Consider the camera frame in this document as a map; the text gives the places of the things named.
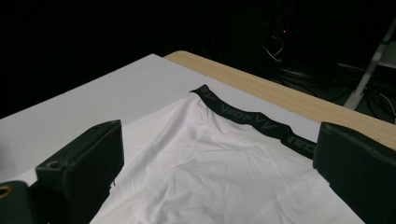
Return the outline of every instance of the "white garment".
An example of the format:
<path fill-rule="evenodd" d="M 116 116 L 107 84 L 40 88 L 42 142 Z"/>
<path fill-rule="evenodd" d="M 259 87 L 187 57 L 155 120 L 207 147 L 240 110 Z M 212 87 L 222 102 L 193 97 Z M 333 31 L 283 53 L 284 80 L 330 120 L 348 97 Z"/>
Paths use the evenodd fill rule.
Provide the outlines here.
<path fill-rule="evenodd" d="M 278 139 L 195 93 L 123 127 L 125 166 L 92 223 L 362 223 Z"/>

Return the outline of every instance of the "dark background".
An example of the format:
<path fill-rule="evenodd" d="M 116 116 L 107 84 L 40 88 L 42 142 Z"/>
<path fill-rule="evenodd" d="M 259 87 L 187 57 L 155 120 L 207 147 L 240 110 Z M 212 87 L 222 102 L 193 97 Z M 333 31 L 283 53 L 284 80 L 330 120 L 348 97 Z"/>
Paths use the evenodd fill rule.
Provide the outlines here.
<path fill-rule="evenodd" d="M 335 85 L 354 86 L 389 27 L 393 2 L 3 0 L 0 118 L 151 53 L 181 49 L 271 80 L 282 69 L 298 74 L 300 85 L 337 78 Z M 282 48 L 282 63 L 264 47 Z M 340 63 L 353 69 L 340 72 Z M 393 96 L 394 71 L 378 71 L 370 84 Z"/>

